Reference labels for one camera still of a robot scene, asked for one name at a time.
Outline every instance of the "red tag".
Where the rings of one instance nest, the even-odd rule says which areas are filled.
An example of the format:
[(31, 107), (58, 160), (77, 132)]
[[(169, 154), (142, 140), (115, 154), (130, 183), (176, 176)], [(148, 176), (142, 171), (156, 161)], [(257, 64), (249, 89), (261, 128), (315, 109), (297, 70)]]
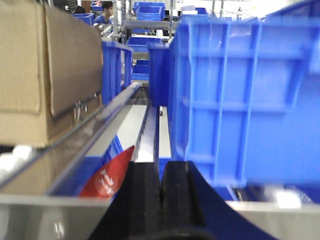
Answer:
[(85, 184), (79, 197), (110, 199), (125, 179), (135, 146), (128, 148), (101, 167)]

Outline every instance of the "crate handle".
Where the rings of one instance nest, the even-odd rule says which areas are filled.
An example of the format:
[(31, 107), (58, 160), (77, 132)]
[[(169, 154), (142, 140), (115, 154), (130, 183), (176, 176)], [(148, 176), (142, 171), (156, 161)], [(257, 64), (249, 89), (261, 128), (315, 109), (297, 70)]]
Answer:
[(320, 39), (315, 41), (311, 51), (309, 74), (320, 75)]

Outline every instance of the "metal rail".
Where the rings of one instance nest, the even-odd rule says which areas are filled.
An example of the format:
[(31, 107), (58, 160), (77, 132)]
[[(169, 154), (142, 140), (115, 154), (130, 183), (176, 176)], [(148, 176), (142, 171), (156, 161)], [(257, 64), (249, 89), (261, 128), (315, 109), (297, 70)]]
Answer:
[(131, 84), (100, 112), (9, 176), (1, 183), (0, 194), (41, 196), (54, 189), (57, 179), (63, 179), (77, 165), (140, 86)]

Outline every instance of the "person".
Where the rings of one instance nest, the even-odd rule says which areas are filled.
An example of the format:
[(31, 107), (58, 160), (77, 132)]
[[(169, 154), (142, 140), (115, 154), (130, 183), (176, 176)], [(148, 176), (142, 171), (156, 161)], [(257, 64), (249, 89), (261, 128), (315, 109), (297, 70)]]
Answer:
[(94, 24), (112, 24), (110, 17), (113, 15), (113, 2), (104, 1), (102, 3), (103, 13), (97, 16), (93, 23)]

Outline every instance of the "blue bin on shelf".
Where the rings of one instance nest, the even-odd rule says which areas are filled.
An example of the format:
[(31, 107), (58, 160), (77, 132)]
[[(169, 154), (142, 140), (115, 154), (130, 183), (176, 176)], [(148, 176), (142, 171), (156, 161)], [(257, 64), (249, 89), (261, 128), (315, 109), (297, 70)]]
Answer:
[(265, 16), (265, 20), (279, 17), (320, 17), (320, 1), (305, 0), (294, 3)]
[(146, 2), (146, 1), (136, 1), (133, 4), (133, 8), (132, 10), (137, 13), (137, 9), (139, 7), (160, 7), (161, 8), (161, 19), (163, 19), (165, 17), (165, 8), (166, 5), (164, 2)]
[(115, 136), (103, 156), (86, 156), (68, 177), (50, 194), (51, 196), (76, 197), (97, 170), (123, 151), (118, 136)]
[(91, 2), (90, 7), (91, 7), (91, 10), (95, 11), (95, 12), (103, 12), (104, 11), (102, 6), (95, 5), (95, 1)]
[(168, 106), (170, 51), (167, 43), (149, 43), (149, 98), (155, 107)]
[(196, 7), (195, 10), (198, 11), (200, 15), (208, 15), (208, 12), (205, 7)]
[(135, 12), (139, 21), (161, 21), (162, 7), (160, 6), (139, 6)]
[(149, 60), (137, 60), (136, 61), (137, 65), (149, 65)]
[(194, 15), (177, 36), (172, 159), (215, 187), (319, 184), (320, 22)]
[(76, 19), (83, 21), (88, 25), (93, 25), (95, 20), (95, 15), (92, 13), (75, 13), (72, 14)]
[(148, 65), (135, 65), (132, 69), (131, 77), (133, 80), (149, 80), (149, 66)]
[(259, 22), (259, 18), (257, 16), (247, 17), (241, 20), (242, 22)]
[[(131, 64), (133, 49), (115, 41), (102, 42), (103, 70), (102, 70), (102, 103), (108, 104), (121, 92), (123, 86), (131, 84)], [(121, 52), (124, 52), (124, 76), (122, 76)]]
[(147, 53), (147, 43), (161, 43), (161, 38), (156, 37), (129, 37), (127, 45), (135, 52)]
[(149, 29), (140, 29), (140, 28), (133, 28), (132, 29), (132, 33), (133, 34), (144, 34), (145, 35), (145, 33), (149, 33)]

